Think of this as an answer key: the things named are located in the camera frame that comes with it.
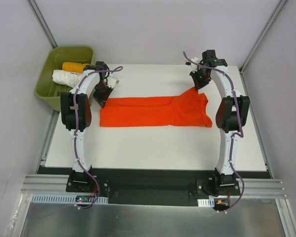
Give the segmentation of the orange t shirt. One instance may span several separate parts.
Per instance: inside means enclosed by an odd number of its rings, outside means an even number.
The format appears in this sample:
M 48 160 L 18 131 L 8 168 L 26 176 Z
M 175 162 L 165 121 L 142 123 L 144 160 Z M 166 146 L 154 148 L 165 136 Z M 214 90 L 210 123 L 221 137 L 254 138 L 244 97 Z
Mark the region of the orange t shirt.
M 101 127 L 212 127 L 208 98 L 193 87 L 176 96 L 110 98 L 100 109 Z

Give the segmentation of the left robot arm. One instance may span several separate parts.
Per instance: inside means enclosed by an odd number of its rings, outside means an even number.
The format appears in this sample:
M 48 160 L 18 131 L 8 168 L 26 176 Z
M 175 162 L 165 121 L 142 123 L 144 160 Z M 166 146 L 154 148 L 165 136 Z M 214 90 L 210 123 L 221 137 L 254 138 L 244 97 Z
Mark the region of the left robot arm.
M 61 120 L 69 131 L 73 145 L 74 163 L 69 175 L 66 191 L 90 193 L 97 189 L 93 178 L 88 175 L 93 158 L 91 145 L 87 142 L 87 128 L 91 125 L 90 99 L 103 108 L 113 91 L 108 83 L 109 67 L 105 62 L 83 68 L 82 79 L 69 91 L 61 94 Z

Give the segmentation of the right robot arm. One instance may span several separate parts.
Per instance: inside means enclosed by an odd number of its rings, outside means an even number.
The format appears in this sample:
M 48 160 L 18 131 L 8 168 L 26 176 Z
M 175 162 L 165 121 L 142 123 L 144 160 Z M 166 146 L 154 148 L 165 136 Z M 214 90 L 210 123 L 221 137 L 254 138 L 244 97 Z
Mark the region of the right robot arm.
M 213 178 L 203 185 L 202 191 L 217 197 L 238 185 L 235 171 L 236 146 L 242 138 L 243 127 L 249 112 L 250 99 L 236 89 L 226 60 L 219 59 L 213 49 L 202 53 L 202 58 L 188 59 L 191 66 L 190 76 L 194 88 L 200 90 L 213 81 L 221 96 L 221 103 L 216 113 L 216 126 L 220 130 L 220 154 Z

